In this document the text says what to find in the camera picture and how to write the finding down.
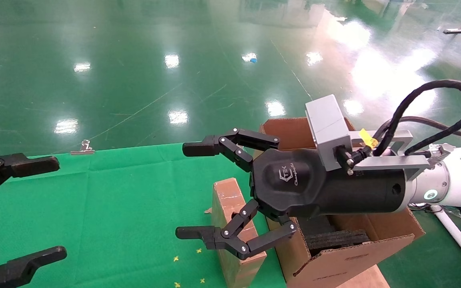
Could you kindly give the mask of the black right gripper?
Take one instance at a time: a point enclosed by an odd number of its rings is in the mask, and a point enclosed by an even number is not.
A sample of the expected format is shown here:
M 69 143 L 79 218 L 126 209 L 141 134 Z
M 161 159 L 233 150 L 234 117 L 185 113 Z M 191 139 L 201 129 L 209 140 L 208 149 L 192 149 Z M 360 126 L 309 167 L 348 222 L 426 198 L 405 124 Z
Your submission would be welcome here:
M 240 260 L 265 252 L 293 237 L 297 225 L 288 218 L 318 215 L 372 214 L 397 211 L 405 196 L 401 169 L 326 171 L 316 149 L 277 150 L 280 138 L 251 130 L 232 129 L 182 145 L 186 157 L 224 155 L 245 172 L 251 172 L 251 199 L 224 227 L 177 227 L 178 239 L 200 239 L 208 250 L 227 250 Z M 255 159 L 245 147 L 263 151 Z M 280 228 L 249 241 L 239 234 L 257 212 L 280 217 Z

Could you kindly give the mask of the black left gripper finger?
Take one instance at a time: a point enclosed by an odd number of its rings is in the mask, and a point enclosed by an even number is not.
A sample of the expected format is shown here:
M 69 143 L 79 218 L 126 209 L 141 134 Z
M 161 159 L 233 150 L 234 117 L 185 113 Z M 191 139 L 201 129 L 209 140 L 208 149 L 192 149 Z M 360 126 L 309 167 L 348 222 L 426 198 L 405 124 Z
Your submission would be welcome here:
M 0 288 L 18 288 L 29 284 L 42 266 L 65 259 L 64 246 L 55 246 L 19 257 L 0 265 Z
M 0 186 L 9 178 L 24 178 L 59 169 L 59 161 L 53 156 L 30 159 L 23 153 L 0 155 Z

